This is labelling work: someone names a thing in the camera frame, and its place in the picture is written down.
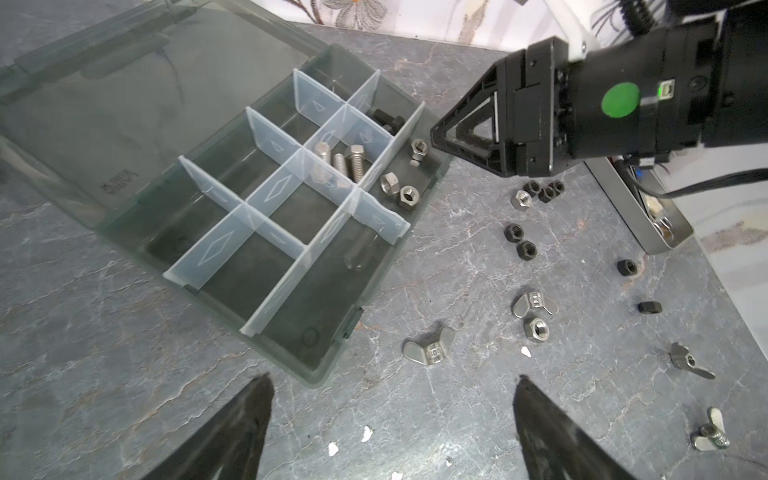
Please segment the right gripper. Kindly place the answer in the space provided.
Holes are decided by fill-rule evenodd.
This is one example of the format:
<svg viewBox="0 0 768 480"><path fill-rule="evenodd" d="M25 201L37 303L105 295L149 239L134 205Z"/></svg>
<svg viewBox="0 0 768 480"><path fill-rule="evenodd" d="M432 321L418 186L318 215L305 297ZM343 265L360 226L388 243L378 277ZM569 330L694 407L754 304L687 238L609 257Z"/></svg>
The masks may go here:
<svg viewBox="0 0 768 480"><path fill-rule="evenodd" d="M502 177L695 146L715 97L717 33L713 18L659 28L577 62L564 41L541 41L494 63L431 144Z"/></svg>

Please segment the silver hex bolt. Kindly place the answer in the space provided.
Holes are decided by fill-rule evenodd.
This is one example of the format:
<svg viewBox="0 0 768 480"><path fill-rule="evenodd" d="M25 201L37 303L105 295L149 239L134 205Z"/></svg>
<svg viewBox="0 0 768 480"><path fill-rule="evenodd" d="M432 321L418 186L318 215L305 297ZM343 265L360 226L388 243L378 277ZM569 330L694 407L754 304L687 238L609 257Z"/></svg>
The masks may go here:
<svg viewBox="0 0 768 480"><path fill-rule="evenodd" d="M330 145L326 142L319 141L315 144L313 152L330 168L333 167L333 153Z"/></svg>
<svg viewBox="0 0 768 480"><path fill-rule="evenodd" d="M359 144L351 145L348 158L352 169L352 179L355 183L359 183L365 175L366 154L364 147Z"/></svg>
<svg viewBox="0 0 768 480"><path fill-rule="evenodd" d="M342 153L335 153L333 155L332 166L345 178L349 178L347 160Z"/></svg>

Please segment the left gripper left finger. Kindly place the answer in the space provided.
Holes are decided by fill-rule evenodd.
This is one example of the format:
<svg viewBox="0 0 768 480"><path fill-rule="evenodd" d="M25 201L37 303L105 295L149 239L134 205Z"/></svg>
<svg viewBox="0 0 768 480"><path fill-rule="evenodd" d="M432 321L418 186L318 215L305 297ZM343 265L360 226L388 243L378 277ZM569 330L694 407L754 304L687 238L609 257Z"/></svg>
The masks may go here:
<svg viewBox="0 0 768 480"><path fill-rule="evenodd" d="M147 479L254 479L271 417L269 375L250 381Z"/></svg>

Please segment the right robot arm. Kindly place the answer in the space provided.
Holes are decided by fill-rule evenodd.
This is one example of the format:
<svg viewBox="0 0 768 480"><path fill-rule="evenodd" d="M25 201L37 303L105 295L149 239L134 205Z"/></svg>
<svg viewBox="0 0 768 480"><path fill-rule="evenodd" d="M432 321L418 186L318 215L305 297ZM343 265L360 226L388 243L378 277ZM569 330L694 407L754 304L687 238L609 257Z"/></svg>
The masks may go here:
<svg viewBox="0 0 768 480"><path fill-rule="evenodd" d="M495 62L431 130L432 145L500 177L605 158L637 171L688 148L767 140L767 5L670 1L669 24L622 1L629 39L601 47L568 5L563 30Z"/></svg>

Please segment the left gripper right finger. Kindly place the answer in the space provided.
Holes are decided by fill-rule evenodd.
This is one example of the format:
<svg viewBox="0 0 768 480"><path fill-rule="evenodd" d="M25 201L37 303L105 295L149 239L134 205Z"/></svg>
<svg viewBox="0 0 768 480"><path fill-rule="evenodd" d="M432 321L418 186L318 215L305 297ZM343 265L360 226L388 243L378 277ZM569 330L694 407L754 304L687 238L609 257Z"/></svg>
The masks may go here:
<svg viewBox="0 0 768 480"><path fill-rule="evenodd" d="M526 375L522 375L517 383L513 410L531 479L633 477Z"/></svg>

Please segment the black hex bolt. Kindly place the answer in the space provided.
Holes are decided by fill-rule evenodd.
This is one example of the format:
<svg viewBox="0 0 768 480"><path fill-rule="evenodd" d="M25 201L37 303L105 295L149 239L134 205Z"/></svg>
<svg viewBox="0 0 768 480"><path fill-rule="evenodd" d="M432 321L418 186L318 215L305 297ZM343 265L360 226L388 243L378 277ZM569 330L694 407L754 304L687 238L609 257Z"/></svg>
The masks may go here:
<svg viewBox="0 0 768 480"><path fill-rule="evenodd" d="M392 136L395 136L403 128L406 122L402 116L392 116L381 109L375 109L372 118Z"/></svg>

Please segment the silver hex nut small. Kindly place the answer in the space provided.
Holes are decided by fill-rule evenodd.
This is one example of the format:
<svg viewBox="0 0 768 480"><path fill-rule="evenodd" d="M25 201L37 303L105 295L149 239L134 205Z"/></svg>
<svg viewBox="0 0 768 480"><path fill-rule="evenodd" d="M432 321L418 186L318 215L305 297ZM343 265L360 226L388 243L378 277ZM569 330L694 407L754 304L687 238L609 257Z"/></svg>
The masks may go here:
<svg viewBox="0 0 768 480"><path fill-rule="evenodd" d="M420 192L413 186L406 185L399 190L399 206L406 210L413 210L420 201Z"/></svg>

